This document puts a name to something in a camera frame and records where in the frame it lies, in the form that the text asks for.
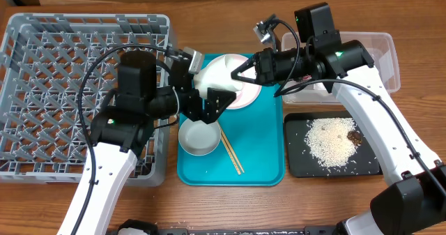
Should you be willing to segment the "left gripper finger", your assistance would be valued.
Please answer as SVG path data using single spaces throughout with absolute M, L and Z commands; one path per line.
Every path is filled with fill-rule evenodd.
M 208 88 L 207 92 L 201 120 L 209 124 L 216 122 L 222 112 L 236 99 L 236 92 L 213 88 Z
M 163 49 L 165 71 L 188 71 L 190 66 L 190 55 L 183 50 L 170 46 Z

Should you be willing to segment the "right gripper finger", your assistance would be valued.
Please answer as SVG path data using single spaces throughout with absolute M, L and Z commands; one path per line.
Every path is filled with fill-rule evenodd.
M 258 81 L 255 78 L 245 77 L 242 73 L 231 73 L 231 79 L 248 84 L 259 85 Z
M 253 54 L 250 57 L 238 55 L 236 57 L 238 63 L 235 68 L 231 71 L 231 75 L 257 75 L 259 55 Z

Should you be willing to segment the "grey bowl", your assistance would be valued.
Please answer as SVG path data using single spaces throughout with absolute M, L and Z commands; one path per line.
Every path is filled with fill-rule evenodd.
M 212 153 L 221 141 L 221 128 L 217 122 L 204 123 L 186 119 L 179 128 L 180 147 L 192 156 Z

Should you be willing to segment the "wooden chopstick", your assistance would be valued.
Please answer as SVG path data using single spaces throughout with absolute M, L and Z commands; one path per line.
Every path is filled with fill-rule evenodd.
M 241 175 L 241 170 L 240 170 L 239 166 L 237 165 L 237 163 L 236 163 L 236 161 L 235 161 L 235 158 L 234 158 L 234 156 L 233 156 L 233 150 L 232 150 L 232 148 L 229 146 L 228 139 L 226 138 L 226 135 L 224 134 L 224 131 L 223 131 L 222 127 L 221 127 L 221 126 L 219 126 L 219 127 L 220 127 L 221 140 L 222 140 L 222 143 L 223 143 L 223 145 L 224 145 L 224 148 L 226 149 L 226 152 L 228 153 L 229 158 L 230 158 L 230 160 L 231 160 L 231 162 L 232 162 L 234 168 L 235 168 L 236 171 L 237 171 L 237 174 L 238 174 L 238 175 Z
M 244 170 L 243 166 L 241 165 L 241 162 L 239 161 L 238 156 L 236 155 L 236 152 L 234 151 L 234 149 L 233 149 L 233 147 L 232 147 L 232 145 L 231 145 L 230 142 L 229 142 L 229 146 L 230 146 L 230 147 L 232 148 L 232 150 L 233 150 L 233 156 L 234 156 L 234 158 L 235 158 L 235 161 L 236 161 L 237 165 L 239 166 L 239 168 L 240 168 L 240 170 L 241 170 L 241 174 L 244 174 L 244 173 L 245 173 L 245 170 Z

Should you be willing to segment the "brown food scrap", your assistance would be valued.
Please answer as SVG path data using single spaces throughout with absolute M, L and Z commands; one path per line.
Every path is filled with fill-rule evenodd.
M 347 134 L 347 138 L 355 145 L 355 146 L 359 146 L 362 144 L 362 136 L 359 132 L 357 131 L 350 131 Z

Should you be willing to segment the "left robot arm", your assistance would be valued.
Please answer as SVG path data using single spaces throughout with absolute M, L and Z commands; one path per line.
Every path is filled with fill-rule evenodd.
M 193 78 L 201 71 L 201 53 L 150 44 L 111 45 L 90 66 L 82 80 L 111 54 L 122 51 L 118 86 L 110 90 L 88 126 L 77 94 L 79 121 L 88 156 L 79 185 L 59 234 L 105 234 L 119 195 L 156 130 L 154 122 L 185 115 L 213 123 L 236 99 L 235 89 L 207 84 L 201 96 Z

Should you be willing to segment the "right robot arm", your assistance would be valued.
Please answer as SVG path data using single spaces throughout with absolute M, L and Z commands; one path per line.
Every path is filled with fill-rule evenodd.
M 296 46 L 276 47 L 275 16 L 254 27 L 265 45 L 231 77 L 253 68 L 254 84 L 277 85 L 277 96 L 321 83 L 360 127 L 379 162 L 387 188 L 369 210 L 342 220 L 334 234 L 412 234 L 445 220 L 445 163 L 415 133 L 386 91 L 370 53 L 358 40 L 343 42 L 326 3 L 294 13 Z

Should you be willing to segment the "large white plate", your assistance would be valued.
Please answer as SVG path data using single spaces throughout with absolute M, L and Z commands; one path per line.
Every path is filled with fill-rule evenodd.
M 217 64 L 222 63 L 231 72 L 247 60 L 248 58 L 241 54 L 223 54 L 212 59 L 208 65 L 213 68 Z M 236 92 L 236 99 L 227 109 L 244 108 L 253 103 L 261 92 L 261 86 L 259 85 L 238 81 L 235 81 L 235 83 L 241 84 L 243 87 L 240 91 Z

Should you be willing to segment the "teal plastic tray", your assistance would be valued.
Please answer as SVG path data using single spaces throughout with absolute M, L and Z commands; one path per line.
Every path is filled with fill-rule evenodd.
M 177 173 L 183 183 L 195 186 L 273 186 L 285 174 L 282 99 L 278 86 L 262 86 L 250 104 L 228 107 L 218 121 L 236 158 L 222 143 L 204 156 L 178 148 Z

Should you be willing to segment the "clear plastic bin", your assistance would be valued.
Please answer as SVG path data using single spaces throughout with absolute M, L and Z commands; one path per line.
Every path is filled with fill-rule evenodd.
M 341 31 L 343 43 L 350 40 L 360 41 L 374 60 L 380 78 L 388 93 L 401 88 L 399 62 L 393 38 L 384 32 Z M 298 93 L 282 96 L 289 105 L 340 105 L 334 95 L 329 94 L 322 84 L 308 86 Z

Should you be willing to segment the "grey plastic dish rack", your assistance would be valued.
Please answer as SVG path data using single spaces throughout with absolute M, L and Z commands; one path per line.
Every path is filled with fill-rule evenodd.
M 1 42 L 1 181 L 63 183 L 81 179 L 87 157 L 77 107 L 86 125 L 117 85 L 120 53 L 86 71 L 111 45 L 176 44 L 162 14 L 17 13 Z

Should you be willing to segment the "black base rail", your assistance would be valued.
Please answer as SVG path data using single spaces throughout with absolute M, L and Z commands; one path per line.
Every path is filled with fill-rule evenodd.
M 126 220 L 115 230 L 108 230 L 106 235 L 148 234 L 148 235 L 335 235 L 342 234 L 337 226 L 306 226 L 295 229 L 192 229 L 191 227 L 159 228 L 154 223 L 140 220 Z

